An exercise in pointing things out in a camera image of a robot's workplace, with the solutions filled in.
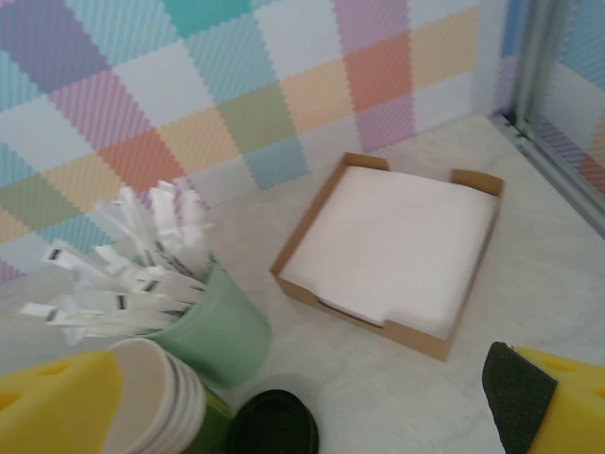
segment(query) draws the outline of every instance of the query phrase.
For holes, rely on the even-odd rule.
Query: orange square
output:
[[[31,233],[29,227],[8,211],[0,209],[0,243],[6,243],[12,239]]]
[[[600,117],[596,132],[593,134],[588,154],[602,167],[605,167],[605,115]]]
[[[42,176],[82,213],[95,209],[96,201],[117,198],[124,182],[96,154],[46,170]]]
[[[296,132],[312,130],[353,112],[343,61],[334,60],[280,80]]]
[[[349,54],[344,60],[357,112],[411,92],[407,33]]]
[[[451,14],[409,32],[414,90],[475,68],[479,8]]]
[[[158,128],[185,173],[194,173],[239,156],[220,112],[211,107]]]
[[[183,174],[155,130],[118,142],[97,154],[137,193],[155,186],[158,180],[169,182]]]
[[[587,154],[584,156],[584,162],[578,169],[578,172],[597,191],[605,195],[605,167]]]

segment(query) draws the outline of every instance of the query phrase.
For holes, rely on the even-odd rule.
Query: stack of napkins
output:
[[[368,323],[447,340],[497,203],[467,186],[350,166],[280,275]]]

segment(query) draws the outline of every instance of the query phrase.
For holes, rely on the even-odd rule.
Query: cardboard box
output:
[[[302,219],[300,220],[297,227],[294,229],[294,232],[290,236],[289,240],[282,248],[281,252],[279,253],[277,259],[275,260],[273,266],[270,269],[271,274],[273,274],[278,285],[287,296],[290,296],[312,307],[332,314],[335,317],[339,317],[342,320],[346,320],[348,322],[356,324],[357,326],[368,329],[372,333],[376,333],[380,336],[384,336],[393,341],[402,343],[403,345],[407,345],[433,358],[446,360],[452,347],[453,339],[456,335],[458,327],[459,318],[463,312],[465,305],[462,306],[458,314],[458,319],[456,321],[455,328],[452,330],[452,334],[450,335],[449,339],[442,340],[392,321],[386,321],[385,326],[382,327],[359,320],[356,317],[353,317],[349,314],[346,314],[344,312],[341,312],[337,309],[325,305],[320,300],[320,298],[318,298],[318,296],[316,296],[313,292],[307,290],[306,288],[297,286],[296,284],[293,284],[292,282],[289,282],[284,278],[280,277],[280,273],[284,269],[285,264],[288,262],[292,254],[294,254],[294,251],[296,251],[298,245],[303,240],[304,235],[306,234],[307,230],[321,211],[323,205],[330,197],[330,194],[332,194],[334,188],[337,186],[347,166],[361,166],[377,170],[389,171],[389,164],[386,160],[382,158],[361,154],[345,154],[340,163],[335,168],[335,170],[328,177],[323,187],[320,189],[320,192],[313,199],[311,205],[302,216]],[[495,196],[498,199],[501,199],[504,189],[504,182],[499,178],[487,175],[485,173],[474,172],[471,170],[453,169],[450,174],[450,183],[469,186],[473,189]],[[496,218],[497,211],[496,216],[494,216],[493,218],[493,223],[490,232],[488,233],[487,239],[485,240],[483,251],[479,256],[479,259],[477,260],[474,278],[476,276],[477,268],[481,262],[481,258],[485,252],[487,244],[489,243]],[[469,292],[472,286],[473,284],[471,282],[471,284],[469,285]]]

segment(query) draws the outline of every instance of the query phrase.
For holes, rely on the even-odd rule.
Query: wall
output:
[[[0,0],[0,282],[118,239],[122,185],[217,204],[469,114],[480,3]]]

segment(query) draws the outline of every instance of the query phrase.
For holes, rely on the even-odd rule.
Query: green cup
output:
[[[267,357],[271,329],[229,273],[212,258],[200,301],[151,339],[194,368],[204,383],[231,388],[244,383]]]

